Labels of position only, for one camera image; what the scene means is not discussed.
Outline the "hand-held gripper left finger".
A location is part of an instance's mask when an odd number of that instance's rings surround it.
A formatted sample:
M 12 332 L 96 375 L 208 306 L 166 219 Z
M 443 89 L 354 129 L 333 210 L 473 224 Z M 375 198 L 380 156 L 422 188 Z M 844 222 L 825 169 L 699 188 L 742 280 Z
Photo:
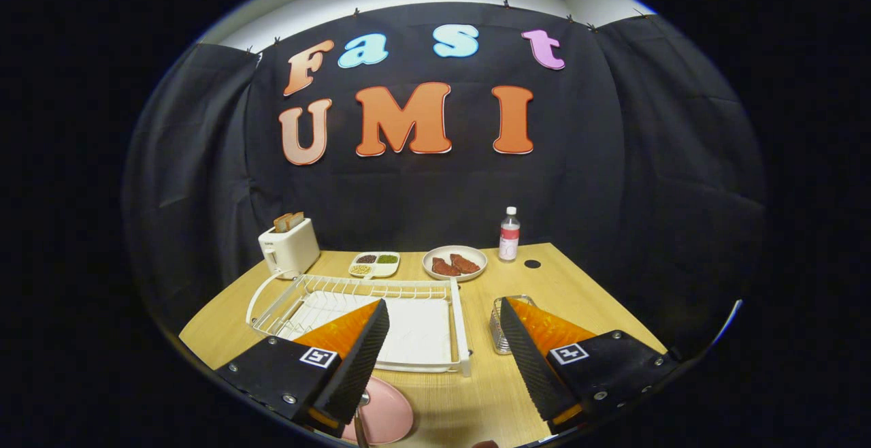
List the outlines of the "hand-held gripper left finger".
M 265 337 L 216 371 L 279 416 L 341 435 L 355 416 L 389 326 L 387 303 L 374 300 L 295 340 Z

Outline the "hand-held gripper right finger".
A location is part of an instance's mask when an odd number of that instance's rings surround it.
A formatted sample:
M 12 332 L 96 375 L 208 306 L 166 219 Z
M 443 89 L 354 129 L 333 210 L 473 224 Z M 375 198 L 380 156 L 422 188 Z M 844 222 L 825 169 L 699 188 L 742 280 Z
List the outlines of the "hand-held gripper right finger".
M 516 297 L 500 300 L 499 321 L 529 397 L 553 434 L 618 417 L 680 367 L 627 332 L 594 334 Z

